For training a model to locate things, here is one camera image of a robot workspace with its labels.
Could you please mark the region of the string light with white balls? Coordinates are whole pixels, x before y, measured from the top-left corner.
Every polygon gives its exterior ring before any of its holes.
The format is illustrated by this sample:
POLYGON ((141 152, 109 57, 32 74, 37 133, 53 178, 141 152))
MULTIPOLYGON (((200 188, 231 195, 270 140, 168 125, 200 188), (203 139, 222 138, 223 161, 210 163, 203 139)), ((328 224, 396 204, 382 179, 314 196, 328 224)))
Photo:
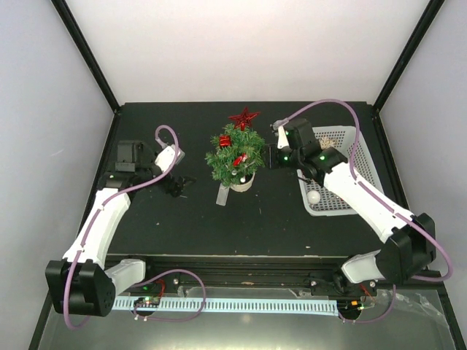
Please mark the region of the string light with white balls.
POLYGON ((230 192, 245 193, 255 179, 256 167, 254 161, 233 160, 222 162, 212 169, 212 178, 219 182, 216 204, 225 206, 230 192))

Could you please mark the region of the small green christmas tree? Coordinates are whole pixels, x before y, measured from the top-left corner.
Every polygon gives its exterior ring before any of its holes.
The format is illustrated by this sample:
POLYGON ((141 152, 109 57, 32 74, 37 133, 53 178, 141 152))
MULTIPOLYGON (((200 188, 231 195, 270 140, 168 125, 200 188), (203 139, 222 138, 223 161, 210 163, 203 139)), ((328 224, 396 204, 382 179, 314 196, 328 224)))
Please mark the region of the small green christmas tree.
POLYGON ((238 128, 235 128, 234 124, 227 124, 220 135, 213 136, 211 138, 211 143, 214 149, 211 152, 206 153, 205 156, 205 161, 211 168, 211 176, 214 166, 219 165, 222 162, 231 162, 242 153, 247 154, 248 161, 255 162, 256 173, 260 168, 265 167, 263 151, 266 146, 266 142, 257 131, 254 131, 251 128, 246 128, 244 131, 241 131, 238 128), (232 145, 223 149, 219 148, 218 137, 220 135, 229 135, 231 137, 232 145))

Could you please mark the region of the red star ornament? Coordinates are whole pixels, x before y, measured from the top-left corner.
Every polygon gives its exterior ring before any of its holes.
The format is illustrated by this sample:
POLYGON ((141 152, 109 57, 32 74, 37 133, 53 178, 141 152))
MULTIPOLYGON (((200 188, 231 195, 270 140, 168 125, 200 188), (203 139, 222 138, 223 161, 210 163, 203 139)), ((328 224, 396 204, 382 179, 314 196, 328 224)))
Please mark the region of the red star ornament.
POLYGON ((241 131, 252 127, 252 121, 260 114, 260 112, 251 112, 246 106, 240 114, 229 116, 228 119, 234 123, 234 127, 241 131))

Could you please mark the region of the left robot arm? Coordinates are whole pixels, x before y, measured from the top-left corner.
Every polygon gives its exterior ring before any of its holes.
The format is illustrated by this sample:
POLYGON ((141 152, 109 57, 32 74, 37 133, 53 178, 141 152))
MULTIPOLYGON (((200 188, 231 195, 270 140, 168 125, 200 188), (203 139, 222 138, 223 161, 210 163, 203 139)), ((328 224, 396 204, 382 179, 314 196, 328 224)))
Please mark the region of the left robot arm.
POLYGON ((54 309, 65 316, 106 316, 116 296, 136 286, 155 286, 156 272, 144 260, 124 259, 106 268, 107 252, 136 192, 153 184, 178 196, 185 178, 171 175, 183 158, 177 143, 153 152, 143 141, 121 141, 115 165, 99 180, 93 208, 74 243, 60 260, 49 261, 45 276, 54 309))

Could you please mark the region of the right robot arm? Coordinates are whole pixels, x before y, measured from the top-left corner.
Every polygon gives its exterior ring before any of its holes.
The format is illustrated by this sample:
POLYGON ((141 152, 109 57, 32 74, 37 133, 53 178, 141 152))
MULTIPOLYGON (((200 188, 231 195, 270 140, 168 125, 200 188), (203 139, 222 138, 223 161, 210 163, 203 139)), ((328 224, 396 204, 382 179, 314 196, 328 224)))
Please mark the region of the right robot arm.
POLYGON ((334 147, 322 148, 308 120, 276 121, 277 143, 269 146, 270 168, 295 168, 304 181, 316 182, 349 205, 382 242, 379 250, 357 254, 332 275, 333 288, 350 293, 364 281, 402 284, 433 261, 434 221, 416 216, 366 181, 334 147))

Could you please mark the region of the red santa ornament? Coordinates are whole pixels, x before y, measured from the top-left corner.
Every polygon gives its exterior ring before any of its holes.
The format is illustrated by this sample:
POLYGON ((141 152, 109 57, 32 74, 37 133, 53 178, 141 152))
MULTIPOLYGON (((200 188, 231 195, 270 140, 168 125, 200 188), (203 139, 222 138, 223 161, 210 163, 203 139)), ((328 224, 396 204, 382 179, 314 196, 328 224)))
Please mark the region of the red santa ornament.
POLYGON ((248 156, 246 153, 242 153, 240 156, 238 156, 234 162, 233 162, 233 166, 234 167, 237 167, 239 166, 241 163, 244 163, 246 160, 247 160, 248 156))

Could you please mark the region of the red gift box ornament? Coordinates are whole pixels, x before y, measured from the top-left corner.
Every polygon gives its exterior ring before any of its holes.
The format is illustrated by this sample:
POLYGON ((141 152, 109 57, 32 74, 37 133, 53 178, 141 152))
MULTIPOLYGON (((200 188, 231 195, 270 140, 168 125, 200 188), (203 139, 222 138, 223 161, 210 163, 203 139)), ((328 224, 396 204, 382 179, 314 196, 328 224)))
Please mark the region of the red gift box ornament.
POLYGON ((229 135, 220 135, 218 137, 218 145, 221 149, 230 147, 232 145, 231 137, 229 135))

